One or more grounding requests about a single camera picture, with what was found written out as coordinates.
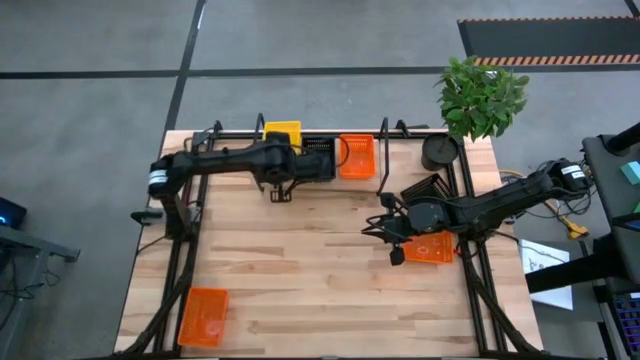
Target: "black floor mat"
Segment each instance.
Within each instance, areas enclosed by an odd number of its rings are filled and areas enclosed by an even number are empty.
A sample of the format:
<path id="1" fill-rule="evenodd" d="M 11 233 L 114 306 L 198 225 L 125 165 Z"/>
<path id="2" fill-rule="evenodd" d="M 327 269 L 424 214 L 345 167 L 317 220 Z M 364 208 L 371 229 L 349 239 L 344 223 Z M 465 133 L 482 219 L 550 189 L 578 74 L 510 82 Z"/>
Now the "black floor mat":
<path id="1" fill-rule="evenodd" d="M 476 64 L 576 65 L 640 62 L 640 19 L 465 19 L 458 22 Z"/>

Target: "black pot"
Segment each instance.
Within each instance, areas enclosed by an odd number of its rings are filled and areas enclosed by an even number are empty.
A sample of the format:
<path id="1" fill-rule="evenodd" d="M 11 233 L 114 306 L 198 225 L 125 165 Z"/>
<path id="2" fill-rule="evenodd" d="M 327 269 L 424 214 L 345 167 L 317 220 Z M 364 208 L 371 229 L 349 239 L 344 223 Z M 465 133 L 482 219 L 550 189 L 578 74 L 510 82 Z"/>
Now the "black pot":
<path id="1" fill-rule="evenodd" d="M 438 171 L 458 157 L 458 142 L 449 134 L 427 136 L 422 143 L 422 166 L 429 171 Z"/>

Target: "hazard tape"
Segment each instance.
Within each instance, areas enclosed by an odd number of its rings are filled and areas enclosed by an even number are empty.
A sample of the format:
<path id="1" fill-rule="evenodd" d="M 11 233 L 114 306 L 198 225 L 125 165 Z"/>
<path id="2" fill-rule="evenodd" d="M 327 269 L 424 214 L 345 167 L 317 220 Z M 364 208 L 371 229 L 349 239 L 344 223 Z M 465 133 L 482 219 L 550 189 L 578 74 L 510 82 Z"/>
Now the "hazard tape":
<path id="1" fill-rule="evenodd" d="M 459 19 L 458 23 L 465 22 L 492 22 L 492 21 L 561 21 L 561 20 L 639 20 L 634 16 L 566 16 L 555 18 L 496 18 L 496 19 Z"/>
<path id="2" fill-rule="evenodd" d="M 584 55 L 584 56 L 510 56 L 477 58 L 475 65 L 585 65 L 585 64 L 637 64 L 640 54 Z"/>

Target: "desk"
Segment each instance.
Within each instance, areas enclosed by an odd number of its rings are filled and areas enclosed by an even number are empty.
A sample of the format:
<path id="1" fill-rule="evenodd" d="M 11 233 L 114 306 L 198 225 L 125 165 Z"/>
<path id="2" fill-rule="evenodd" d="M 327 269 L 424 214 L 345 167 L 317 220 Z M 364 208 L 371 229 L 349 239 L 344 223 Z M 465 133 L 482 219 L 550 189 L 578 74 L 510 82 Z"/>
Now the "desk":
<path id="1" fill-rule="evenodd" d="M 168 132 L 162 152 L 182 149 L 191 135 Z M 429 175 L 420 165 L 421 142 L 390 140 L 385 191 L 399 192 Z M 249 141 L 214 144 L 237 148 Z M 476 193 L 500 186 L 491 142 L 466 146 Z M 193 286 L 229 289 L 229 311 L 220 348 L 184 348 L 182 355 L 477 355 L 462 262 L 391 267 L 390 247 L 360 234 L 366 217 L 384 212 L 375 195 L 378 186 L 378 176 L 366 181 L 338 176 L 300 186 L 291 203 L 272 204 L 248 173 L 211 176 Z M 145 228 L 140 246 L 163 231 L 159 225 Z M 138 256 L 115 350 L 129 346 L 158 309 L 170 247 L 162 241 Z M 527 340 L 542 348 L 516 244 L 496 237 L 487 250 L 501 306 Z M 174 310 L 169 339 L 175 321 Z M 493 344 L 491 322 L 484 324 Z"/>

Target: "potted plant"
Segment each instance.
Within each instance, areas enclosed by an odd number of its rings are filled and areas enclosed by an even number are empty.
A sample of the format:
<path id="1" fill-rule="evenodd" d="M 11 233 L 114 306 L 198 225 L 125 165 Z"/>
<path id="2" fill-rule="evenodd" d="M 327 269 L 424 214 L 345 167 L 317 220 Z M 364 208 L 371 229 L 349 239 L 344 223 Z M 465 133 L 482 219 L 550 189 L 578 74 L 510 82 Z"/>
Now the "potted plant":
<path id="1" fill-rule="evenodd" d="M 449 133 L 425 139 L 422 164 L 427 170 L 440 170 L 456 159 L 458 144 L 453 137 L 469 136 L 475 141 L 501 136 L 527 103 L 528 76 L 515 76 L 498 66 L 475 66 L 476 58 L 462 62 L 450 58 L 450 67 L 434 85 L 443 85 L 438 102 Z"/>

